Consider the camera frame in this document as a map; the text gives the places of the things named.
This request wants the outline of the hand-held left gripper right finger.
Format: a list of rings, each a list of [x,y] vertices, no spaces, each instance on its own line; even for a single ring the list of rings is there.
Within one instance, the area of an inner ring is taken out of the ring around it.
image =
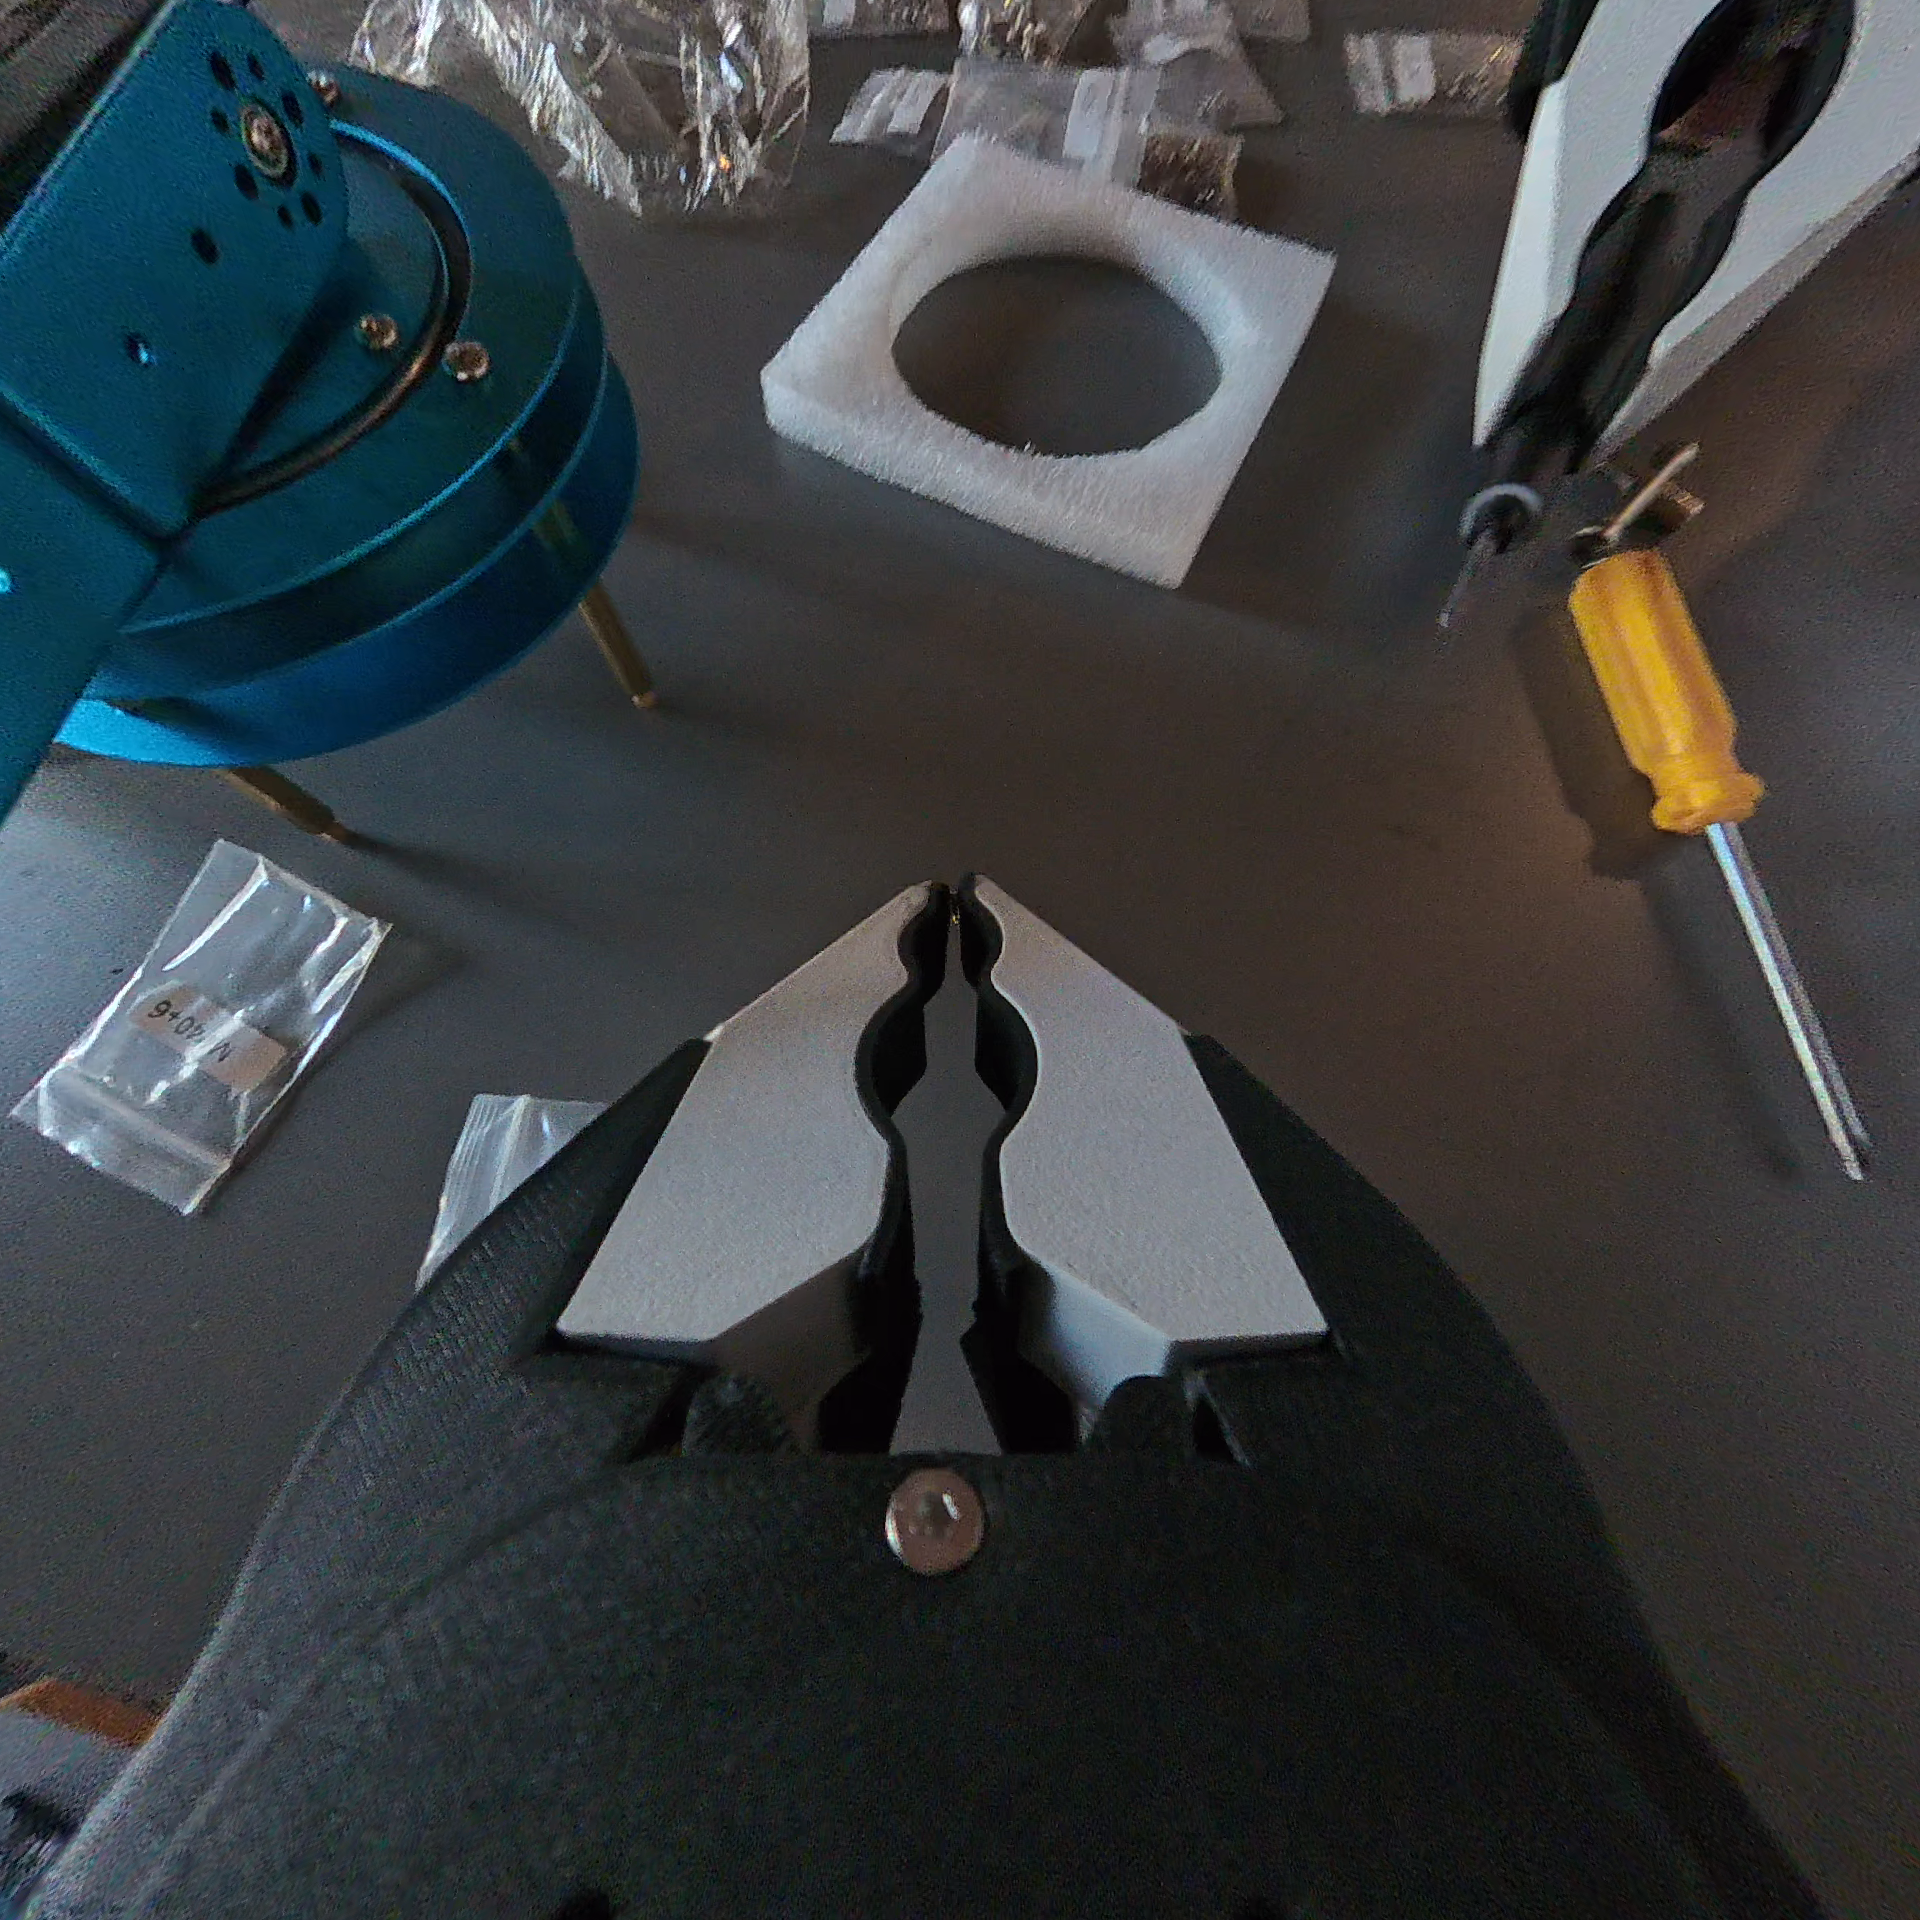
[[[1132,1377],[1327,1337],[1192,1038],[984,876],[960,888],[980,1175],[966,1358],[996,1420],[1092,1420]]]

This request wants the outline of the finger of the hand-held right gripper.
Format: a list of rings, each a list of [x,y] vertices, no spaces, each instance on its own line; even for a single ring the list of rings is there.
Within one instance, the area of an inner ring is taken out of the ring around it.
[[[1595,5],[1564,13],[1558,57]],[[1579,465],[1629,441],[1915,170],[1915,5],[1715,5],[1653,141],[1702,156],[1680,303]]]
[[[1476,445],[1492,445],[1523,372],[1567,311],[1576,261],[1640,170],[1669,74],[1712,13],[1715,1],[1595,5],[1542,88],[1479,344]]]

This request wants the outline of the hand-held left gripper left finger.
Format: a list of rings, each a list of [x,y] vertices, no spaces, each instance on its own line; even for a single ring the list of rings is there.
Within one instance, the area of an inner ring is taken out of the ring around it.
[[[904,886],[716,1026],[559,1312],[559,1337],[726,1374],[850,1374],[894,1148],[859,1049],[909,1008],[946,890]]]

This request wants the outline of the black electric screwdriver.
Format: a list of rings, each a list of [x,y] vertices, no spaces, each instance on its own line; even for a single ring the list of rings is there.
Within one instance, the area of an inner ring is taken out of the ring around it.
[[[1584,246],[1567,311],[1494,420],[1486,482],[1460,512],[1464,550],[1437,612],[1439,630],[1463,610],[1486,561],[1535,527],[1544,494],[1592,452],[1644,369],[1696,252],[1702,161],[1696,151],[1658,141]]]

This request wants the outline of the yellow handled screwdriver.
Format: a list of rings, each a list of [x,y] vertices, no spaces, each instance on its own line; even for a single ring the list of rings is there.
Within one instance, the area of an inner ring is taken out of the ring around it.
[[[1765,797],[1738,754],[1738,719],[1667,557],[1626,549],[1586,565],[1567,610],[1626,760],[1667,837],[1708,844],[1843,1175],[1868,1175],[1870,1138],[1839,1057],[1744,844]]]

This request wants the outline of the white foam frame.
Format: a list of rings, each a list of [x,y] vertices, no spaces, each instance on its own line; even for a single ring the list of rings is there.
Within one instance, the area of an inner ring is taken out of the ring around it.
[[[1042,452],[934,413],[896,336],[942,282],[1018,256],[1080,256],[1196,324],[1216,386],[1136,448]],[[787,441],[1006,532],[1158,588],[1183,583],[1293,369],[1336,256],[962,135],[759,372]]]

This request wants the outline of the blue toy robot arm base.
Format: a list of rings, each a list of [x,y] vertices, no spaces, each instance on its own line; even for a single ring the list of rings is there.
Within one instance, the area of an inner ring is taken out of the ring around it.
[[[2,809],[53,744],[282,775],[604,588],[637,429],[559,194],[467,103],[246,5],[5,5]]]

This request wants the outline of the dark grey desk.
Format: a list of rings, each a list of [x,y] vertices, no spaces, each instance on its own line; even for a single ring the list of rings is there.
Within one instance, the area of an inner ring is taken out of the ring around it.
[[[1450,630],[1517,148],[1352,109],[1314,5],[1238,208],[1334,254],[1163,591],[779,441],[760,366],[922,181],[828,141],[764,224],[568,206],[640,418],[579,630],[294,776],[60,754],[5,829],[5,1106],[223,837],[390,922],[203,1216],[5,1119],[5,1656],[159,1700],[303,1434],[413,1286],[470,1094],[610,1098],[911,879],[992,876],[1223,1039],[1476,1288],[1592,1477],[1712,1740],[1838,1916],[1915,1916],[1915,186],[1702,377],[1670,541],[1766,782],[1748,846],[1877,1157],[1847,1181],[1712,858],[1648,829],[1567,537]]]

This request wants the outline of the clear zip bag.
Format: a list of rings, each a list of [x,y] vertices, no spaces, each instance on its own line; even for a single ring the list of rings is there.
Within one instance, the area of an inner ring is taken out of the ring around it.
[[[543,1094],[475,1094],[452,1145],[416,1288],[452,1249],[608,1106]]]

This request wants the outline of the metal cross wrench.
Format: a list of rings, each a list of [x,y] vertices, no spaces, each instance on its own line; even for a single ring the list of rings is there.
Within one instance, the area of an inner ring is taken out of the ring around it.
[[[1629,549],[1653,549],[1670,540],[1704,512],[1704,497],[1686,472],[1700,452],[1698,441],[1654,448],[1639,463],[1608,460],[1595,472],[1614,490],[1607,512],[1581,526],[1567,541],[1576,568],[1588,568]]]

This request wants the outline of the pile of small screw bags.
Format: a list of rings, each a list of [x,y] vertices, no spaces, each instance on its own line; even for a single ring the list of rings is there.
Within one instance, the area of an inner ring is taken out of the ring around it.
[[[1243,140],[1282,122],[1262,50],[1304,46],[1310,5],[810,5],[816,41],[940,39],[949,66],[878,66],[830,143],[936,160],[964,140],[1223,221]]]

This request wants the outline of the labelled zip bag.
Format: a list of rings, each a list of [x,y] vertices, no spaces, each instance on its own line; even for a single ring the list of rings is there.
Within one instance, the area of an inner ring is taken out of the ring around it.
[[[319,1055],[389,934],[222,839],[131,978],[10,1114],[194,1216]]]

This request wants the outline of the crumpled clear plastic wrap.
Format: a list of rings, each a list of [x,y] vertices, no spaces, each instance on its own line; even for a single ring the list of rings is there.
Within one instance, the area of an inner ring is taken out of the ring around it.
[[[637,220],[768,208],[810,119],[803,1],[373,1],[347,57],[518,119]]]

